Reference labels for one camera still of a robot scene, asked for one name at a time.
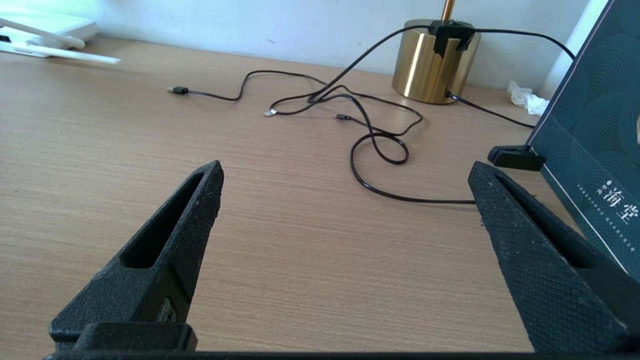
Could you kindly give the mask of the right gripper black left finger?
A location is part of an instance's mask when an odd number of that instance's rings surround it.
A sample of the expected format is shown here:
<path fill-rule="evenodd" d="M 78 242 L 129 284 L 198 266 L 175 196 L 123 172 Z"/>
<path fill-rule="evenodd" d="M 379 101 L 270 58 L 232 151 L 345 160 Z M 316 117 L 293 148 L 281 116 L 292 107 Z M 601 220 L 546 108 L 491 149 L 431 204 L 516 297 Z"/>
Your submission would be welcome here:
<path fill-rule="evenodd" d="M 185 322 L 223 184 L 219 161 L 194 170 L 51 321 L 55 349 L 92 324 Z"/>

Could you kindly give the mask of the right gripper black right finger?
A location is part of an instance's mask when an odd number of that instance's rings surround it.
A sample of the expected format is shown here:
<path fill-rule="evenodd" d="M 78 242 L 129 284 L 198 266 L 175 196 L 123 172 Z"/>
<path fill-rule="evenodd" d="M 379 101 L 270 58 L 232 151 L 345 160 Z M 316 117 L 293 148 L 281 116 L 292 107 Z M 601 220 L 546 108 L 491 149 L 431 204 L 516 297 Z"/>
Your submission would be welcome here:
<path fill-rule="evenodd" d="M 638 353 L 637 281 L 503 171 L 468 184 L 537 353 Z"/>

